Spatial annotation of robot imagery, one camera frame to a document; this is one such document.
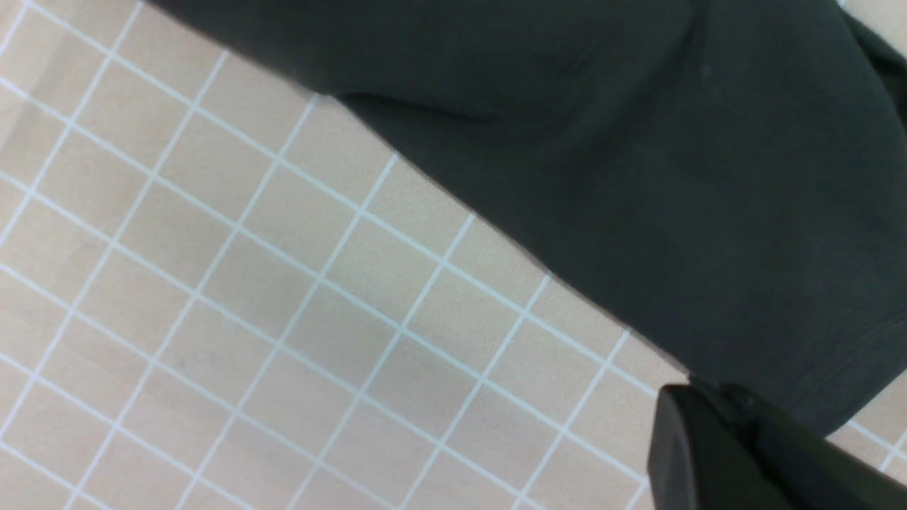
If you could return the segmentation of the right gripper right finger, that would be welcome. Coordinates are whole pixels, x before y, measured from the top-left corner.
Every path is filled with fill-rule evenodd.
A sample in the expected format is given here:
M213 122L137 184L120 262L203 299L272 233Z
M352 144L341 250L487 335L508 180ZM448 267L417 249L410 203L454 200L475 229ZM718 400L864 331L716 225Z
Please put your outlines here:
M797 509L904 509L905 487L739 385L691 380Z

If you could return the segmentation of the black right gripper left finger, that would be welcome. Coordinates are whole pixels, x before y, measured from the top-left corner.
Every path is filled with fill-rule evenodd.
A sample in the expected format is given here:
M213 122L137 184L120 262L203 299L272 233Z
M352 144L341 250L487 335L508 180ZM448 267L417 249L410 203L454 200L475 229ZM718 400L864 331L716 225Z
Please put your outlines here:
M657 509L785 509L783 494L691 385L658 394L648 454Z

